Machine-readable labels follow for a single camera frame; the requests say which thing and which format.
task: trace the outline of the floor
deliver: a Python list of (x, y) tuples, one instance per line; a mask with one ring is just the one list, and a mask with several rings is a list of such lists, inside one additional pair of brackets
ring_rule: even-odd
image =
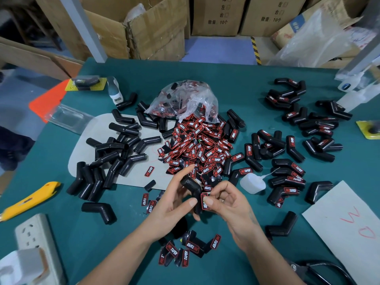
[[(61, 46), (63, 52), (45, 49), (71, 57), (64, 44)], [(185, 50), (183, 62), (257, 64), (250, 37), (191, 37), (185, 40)], [(29, 109), (29, 102), (57, 85), (59, 80), (9, 65), (3, 72), (5, 79), (0, 83), (0, 126), (36, 140), (45, 124)], [(0, 168), (0, 187), (9, 180), (9, 173), (1, 177), (3, 174)]]

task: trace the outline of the yellow utility knife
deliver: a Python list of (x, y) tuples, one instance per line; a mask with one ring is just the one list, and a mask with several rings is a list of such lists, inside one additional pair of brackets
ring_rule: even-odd
[(2, 214), (0, 214), (0, 222), (7, 221), (10, 218), (13, 218), (34, 206), (42, 203), (43, 201), (49, 199), (53, 196), (57, 191), (55, 190), (60, 182), (49, 182), (46, 183), (43, 187), (35, 191), (32, 195), (26, 197), (24, 200), (16, 203), (15, 205), (8, 207), (4, 210)]

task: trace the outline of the power strip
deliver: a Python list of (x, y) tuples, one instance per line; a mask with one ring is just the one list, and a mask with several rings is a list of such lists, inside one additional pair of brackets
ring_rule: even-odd
[(44, 250), (49, 271), (36, 282), (28, 285), (64, 285), (61, 262), (55, 248), (49, 222), (45, 214), (37, 214), (20, 224), (14, 230), (19, 249), (42, 248)]

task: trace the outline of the teal table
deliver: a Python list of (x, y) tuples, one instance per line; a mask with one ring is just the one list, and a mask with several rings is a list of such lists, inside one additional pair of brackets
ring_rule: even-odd
[[(233, 108), (247, 123), (240, 132), (232, 153), (244, 150), (244, 144), (251, 142), (251, 133), (264, 129), (270, 133), (281, 130), (283, 136), (296, 137), (298, 150), (306, 156), (302, 168), (305, 179), (329, 180), (338, 183), (344, 180), (350, 187), (380, 215), (378, 201), (378, 161), (380, 146), (378, 141), (367, 140), (355, 124), (356, 120), (380, 119), (380, 96), (353, 111), (351, 121), (341, 122), (335, 130), (334, 138), (344, 144), (344, 150), (337, 152), (333, 163), (311, 158), (302, 147), (302, 137), (297, 127), (281, 120), (282, 111), (273, 110), (264, 103), (264, 96), (274, 86), (278, 77), (289, 77), (296, 81), (305, 80), (307, 94), (300, 104), (309, 107), (310, 112), (321, 112), (314, 106), (316, 100), (335, 99), (342, 95), (334, 81), (336, 71), (330, 69), (283, 68), (245, 65), (223, 65), (183, 62), (157, 62), (139, 60), (109, 59), (105, 64), (97, 64), (89, 59), (81, 70), (81, 75), (114, 76), (120, 84), (124, 96), (137, 92), (138, 100), (151, 102), (164, 86), (173, 81), (192, 79), (207, 82), (219, 101), (219, 112)], [(63, 104), (97, 116), (111, 112), (115, 108), (106, 91), (68, 92)], [(134, 107), (123, 113), (134, 114)], [(109, 252), (145, 218), (141, 207), (143, 189), (118, 185), (116, 191), (106, 191), (101, 202), (112, 205), (117, 222), (105, 225), (98, 214), (81, 212), (83, 200), (65, 193), (74, 178), (69, 174), (67, 164), (79, 136), (53, 124), (47, 124), (35, 146), (24, 162), (20, 164), (16, 176), (0, 199), (0, 211), (28, 196), (49, 181), (62, 182), (63, 188), (51, 200), (23, 213), (12, 220), (0, 223), (0, 257), (17, 249), (14, 228), (37, 213), (45, 213), (50, 221), (59, 255), (68, 277), (69, 284), (76, 284), (88, 274)], [(263, 174), (268, 174), (271, 161), (262, 161)], [(245, 162), (234, 169), (246, 167)], [(288, 211), (299, 214), (299, 219), (289, 237), (275, 237), (273, 245), (285, 257), (294, 261), (305, 259), (326, 259), (338, 262), (329, 249), (301, 216), (309, 205), (304, 201), (306, 190), (299, 197), (288, 198), (282, 209), (266, 202), (265, 196), (249, 195), (243, 190), (259, 220), (260, 225), (280, 224)], [(158, 191), (151, 192), (155, 198)], [(191, 228), (200, 239), (210, 240), (216, 233), (222, 236), (218, 250), (202, 259), (190, 256), (188, 268), (177, 268), (174, 264), (164, 268), (159, 266), (159, 245), (154, 244), (138, 269), (132, 283), (139, 284), (251, 284), (256, 278), (245, 255), (235, 245), (226, 223), (216, 215), (206, 215), (202, 222), (194, 223), (188, 218)]]

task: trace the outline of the yellow and black hazard tape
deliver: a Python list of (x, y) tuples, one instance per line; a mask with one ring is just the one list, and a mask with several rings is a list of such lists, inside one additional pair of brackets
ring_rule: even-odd
[(251, 41), (252, 41), (252, 47), (254, 48), (254, 52), (255, 52), (256, 62), (258, 65), (262, 65), (260, 54), (259, 54), (259, 51), (257, 50), (255, 38), (251, 37)]

